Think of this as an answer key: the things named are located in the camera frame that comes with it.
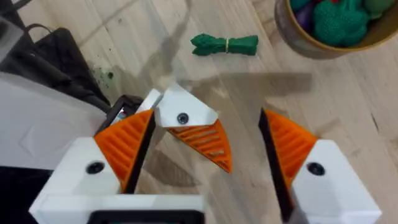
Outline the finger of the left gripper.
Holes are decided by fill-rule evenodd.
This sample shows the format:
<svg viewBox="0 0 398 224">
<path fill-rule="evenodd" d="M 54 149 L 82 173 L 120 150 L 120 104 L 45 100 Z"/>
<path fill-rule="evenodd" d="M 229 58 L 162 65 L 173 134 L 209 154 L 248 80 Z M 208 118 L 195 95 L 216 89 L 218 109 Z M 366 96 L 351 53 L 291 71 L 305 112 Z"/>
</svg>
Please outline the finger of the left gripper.
<svg viewBox="0 0 398 224">
<path fill-rule="evenodd" d="M 218 113 L 174 83 L 163 93 L 152 89 L 137 113 L 153 110 L 155 123 L 212 161 L 227 173 L 233 170 L 232 152 Z"/>
</svg>

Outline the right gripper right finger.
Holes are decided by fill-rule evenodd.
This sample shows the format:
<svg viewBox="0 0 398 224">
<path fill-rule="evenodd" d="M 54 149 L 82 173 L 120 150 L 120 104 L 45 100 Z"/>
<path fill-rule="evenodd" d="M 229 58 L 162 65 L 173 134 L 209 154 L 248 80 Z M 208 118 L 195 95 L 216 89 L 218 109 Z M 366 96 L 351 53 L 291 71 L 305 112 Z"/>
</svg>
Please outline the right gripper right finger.
<svg viewBox="0 0 398 224">
<path fill-rule="evenodd" d="M 259 129 L 283 223 L 376 223 L 382 215 L 333 140 L 263 109 Z"/>
</svg>

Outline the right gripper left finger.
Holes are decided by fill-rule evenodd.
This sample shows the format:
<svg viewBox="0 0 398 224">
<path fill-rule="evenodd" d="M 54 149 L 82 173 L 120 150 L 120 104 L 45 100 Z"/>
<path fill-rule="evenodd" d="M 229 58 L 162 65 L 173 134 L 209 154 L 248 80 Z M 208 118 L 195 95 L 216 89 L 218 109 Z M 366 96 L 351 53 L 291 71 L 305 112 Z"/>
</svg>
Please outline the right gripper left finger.
<svg viewBox="0 0 398 224">
<path fill-rule="evenodd" d="M 144 110 L 75 139 L 39 195 L 133 194 L 154 129 Z"/>
</svg>

